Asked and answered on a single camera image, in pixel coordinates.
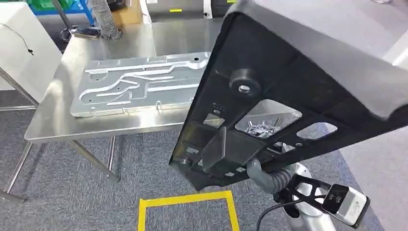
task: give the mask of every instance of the flexible metal duct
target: flexible metal duct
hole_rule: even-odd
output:
[[[90,4],[101,28],[102,37],[108,40],[120,39],[122,32],[116,27],[108,2],[106,0],[90,0]]]

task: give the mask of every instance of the blue shelf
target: blue shelf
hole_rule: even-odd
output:
[[[58,14],[56,10],[49,10],[49,11],[38,11],[34,7],[30,5],[30,9],[33,11],[35,15],[50,15],[50,14]],[[95,25],[95,21],[92,17],[92,8],[88,7],[87,0],[74,0],[70,9],[64,10],[65,14],[72,14],[72,13],[84,13],[91,26]]]

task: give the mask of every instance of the gray cable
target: gray cable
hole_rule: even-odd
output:
[[[324,198],[326,195],[319,195],[319,196],[315,196],[313,198],[306,198],[306,199],[299,199],[296,201],[290,201],[290,202],[286,202],[283,204],[278,204],[278,205],[274,205],[272,207],[267,208],[258,218],[258,221],[256,222],[256,231],[260,231],[261,228],[261,221],[262,219],[266,216],[266,214],[268,214],[270,211],[275,210],[277,208],[281,208],[281,207],[285,207],[285,206],[289,206],[289,205],[295,205],[298,204],[300,202],[307,202],[307,201],[313,201],[317,198]]]
[[[18,37],[20,37],[21,40],[23,40],[24,46],[27,48],[28,53],[30,53],[32,56],[34,56],[34,54],[33,54],[34,51],[32,49],[28,48],[26,40],[23,38],[23,36],[21,36],[19,33],[17,33],[17,31],[13,30],[11,27],[9,27],[6,24],[0,23],[0,25],[5,26],[6,28],[8,28],[12,32],[14,32],[16,35],[18,35]]]

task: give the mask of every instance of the rectangular cutout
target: rectangular cutout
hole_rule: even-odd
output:
[[[203,124],[219,128],[219,126],[221,126],[221,124],[224,123],[224,121],[225,119],[209,113],[205,118]]]
[[[243,168],[243,167],[239,167],[236,170],[237,170],[237,172],[245,172],[246,171],[246,169]]]
[[[302,113],[273,100],[262,100],[242,118],[235,129],[259,139],[267,139],[302,117]]]
[[[195,148],[187,147],[186,152],[188,154],[197,154],[199,151]]]
[[[336,126],[326,123],[326,122],[318,122],[318,123],[311,124],[307,126],[306,128],[298,131],[296,135],[305,140],[316,141],[327,135],[332,134],[335,131],[337,131]]]

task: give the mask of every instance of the metal pole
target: metal pole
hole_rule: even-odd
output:
[[[66,28],[68,28],[69,31],[72,30],[71,23],[69,22],[68,17],[66,16],[63,8],[61,7],[61,4],[59,3],[58,0],[52,0],[52,4],[54,5],[55,9],[58,11],[58,14],[60,15],[61,19],[63,20]]]
[[[13,194],[5,193],[2,190],[0,190],[0,197],[4,198],[6,200],[9,200],[9,201],[14,201],[14,202],[19,202],[19,203],[22,203],[22,202],[25,201],[24,198],[21,198],[19,196],[15,196]]]
[[[18,177],[18,174],[20,174],[21,168],[23,167],[23,164],[25,160],[27,159],[28,153],[30,153],[31,147],[33,146],[33,143],[30,141],[27,141],[26,144],[24,145],[24,150],[23,150],[23,155],[21,156],[20,160],[18,161],[17,166],[15,167],[13,176],[7,185],[6,193],[10,193],[12,190],[12,187],[15,183],[15,180]]]
[[[109,145],[109,160],[108,160],[108,170],[112,171],[112,160],[114,158],[114,152],[115,152],[115,140],[116,136],[113,135],[111,137],[111,143]]]
[[[12,87],[14,87],[19,93],[24,95],[35,107],[38,107],[39,103],[36,99],[34,99],[26,90],[24,90],[7,72],[5,72],[0,67],[0,76],[3,77],[5,81],[7,81]]]
[[[115,175],[113,172],[109,171],[98,159],[92,156],[78,141],[70,141],[69,142],[80,155],[82,155],[85,159],[87,159],[91,164],[93,164],[99,171],[108,175],[112,180],[118,182],[119,177]]]
[[[29,105],[29,106],[10,106],[10,107],[0,107],[0,112],[35,110],[35,109],[37,109],[37,108],[36,108],[34,105]]]

